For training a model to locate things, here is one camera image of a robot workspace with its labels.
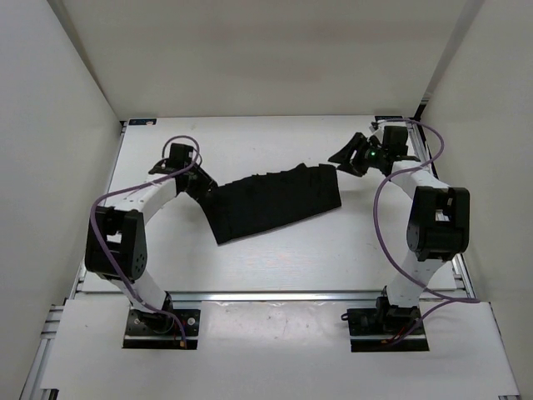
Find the black pleated skirt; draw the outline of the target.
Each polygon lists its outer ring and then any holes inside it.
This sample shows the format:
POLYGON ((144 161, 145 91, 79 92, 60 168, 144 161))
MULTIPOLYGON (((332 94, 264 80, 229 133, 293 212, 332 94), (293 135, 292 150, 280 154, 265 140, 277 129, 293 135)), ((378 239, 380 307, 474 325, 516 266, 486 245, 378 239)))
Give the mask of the black pleated skirt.
POLYGON ((198 203, 221 245, 337 209, 341 196, 332 165, 301 163, 214 188, 198 203))

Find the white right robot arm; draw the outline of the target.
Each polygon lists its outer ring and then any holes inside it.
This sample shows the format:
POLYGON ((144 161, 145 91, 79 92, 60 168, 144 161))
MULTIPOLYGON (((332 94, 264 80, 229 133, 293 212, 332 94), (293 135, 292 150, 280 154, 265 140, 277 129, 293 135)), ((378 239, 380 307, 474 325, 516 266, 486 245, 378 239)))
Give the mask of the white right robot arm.
POLYGON ((383 174, 373 201, 375 207, 388 183, 399 187, 411 200, 406 226, 408 253, 402 263, 392 257, 382 234, 376 235, 396 270, 394 279, 376 301, 374 323, 384 333, 420 320, 420 295, 441 267, 467 249, 470 238, 469 191, 442 182, 432 173, 429 161, 409 155, 407 127, 411 123, 404 118, 373 122, 371 136, 355 133, 329 158, 338 170, 359 178, 371 169, 383 174))

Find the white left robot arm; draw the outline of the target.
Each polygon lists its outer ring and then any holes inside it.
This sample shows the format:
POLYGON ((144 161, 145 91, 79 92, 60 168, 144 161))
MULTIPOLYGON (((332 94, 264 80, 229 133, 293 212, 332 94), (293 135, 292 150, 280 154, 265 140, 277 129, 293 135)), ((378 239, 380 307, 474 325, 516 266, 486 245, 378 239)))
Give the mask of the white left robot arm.
POLYGON ((217 183, 202 169, 199 143, 169 139, 147 180, 99 197, 91 206, 85 268, 118 288, 137 319, 155 333, 184 331, 171 295, 147 271, 147 223, 179 194, 200 200, 217 183))

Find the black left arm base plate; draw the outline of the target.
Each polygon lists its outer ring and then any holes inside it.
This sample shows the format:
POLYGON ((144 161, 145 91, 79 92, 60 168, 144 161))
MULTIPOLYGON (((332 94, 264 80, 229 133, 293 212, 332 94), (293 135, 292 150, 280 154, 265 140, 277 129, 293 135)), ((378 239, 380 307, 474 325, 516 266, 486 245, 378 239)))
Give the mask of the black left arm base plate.
POLYGON ((178 308, 172 312, 183 326, 185 339, 182 339, 182 331, 173 318, 140 312, 130 307, 122 347, 143 350, 197 350, 201 310, 178 308))

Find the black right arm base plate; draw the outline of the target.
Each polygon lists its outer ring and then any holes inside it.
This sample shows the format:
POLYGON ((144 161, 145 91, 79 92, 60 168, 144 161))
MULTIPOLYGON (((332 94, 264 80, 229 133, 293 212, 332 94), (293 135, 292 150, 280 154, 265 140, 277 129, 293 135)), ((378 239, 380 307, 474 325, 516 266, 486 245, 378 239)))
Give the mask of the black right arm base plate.
POLYGON ((407 334, 420 317, 418 307, 400 315, 385 315, 375 308, 349 308, 341 320, 348 324, 352 353, 428 352, 423 323, 407 334))

